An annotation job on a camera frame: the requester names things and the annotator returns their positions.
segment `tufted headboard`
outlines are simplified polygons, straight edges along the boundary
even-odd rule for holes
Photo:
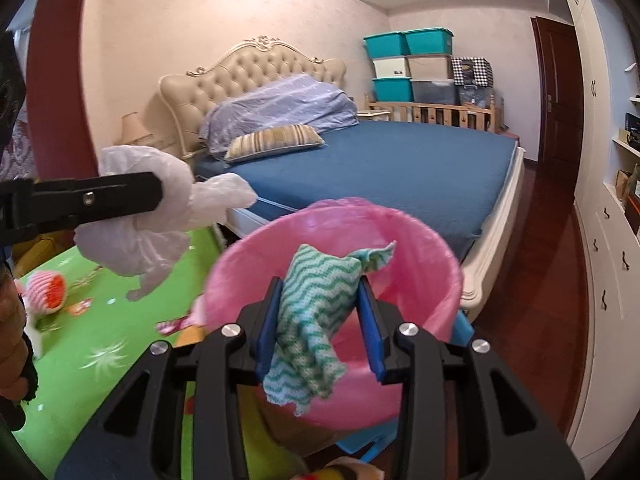
[[[307,57],[278,39],[259,36],[237,44],[210,68],[199,67],[185,75],[161,78],[159,93],[174,117],[183,158],[191,158],[201,150],[198,131],[204,116],[214,106],[302,72],[341,88],[347,66],[339,59]]]

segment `blue bed sheet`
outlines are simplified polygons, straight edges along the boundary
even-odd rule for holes
[[[437,124],[366,121],[325,133],[323,148],[226,167],[206,157],[196,175],[233,171],[273,220],[326,198],[360,196],[419,218],[462,260],[498,200],[516,143]]]

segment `crib railing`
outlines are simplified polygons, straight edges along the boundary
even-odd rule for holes
[[[453,106],[424,103],[370,102],[366,97],[369,110],[388,110],[390,121],[444,124],[472,128],[484,132],[497,132],[502,124],[502,107],[492,98],[489,108],[474,106]]]

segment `checkered bag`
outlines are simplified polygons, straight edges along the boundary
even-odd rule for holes
[[[484,57],[453,57],[451,62],[456,85],[493,88],[494,69]]]

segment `person's arm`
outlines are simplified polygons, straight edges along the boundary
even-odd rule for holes
[[[24,306],[11,272],[0,264],[0,396],[14,401],[27,397],[30,390],[29,381],[23,377],[30,356],[22,336],[25,322]]]

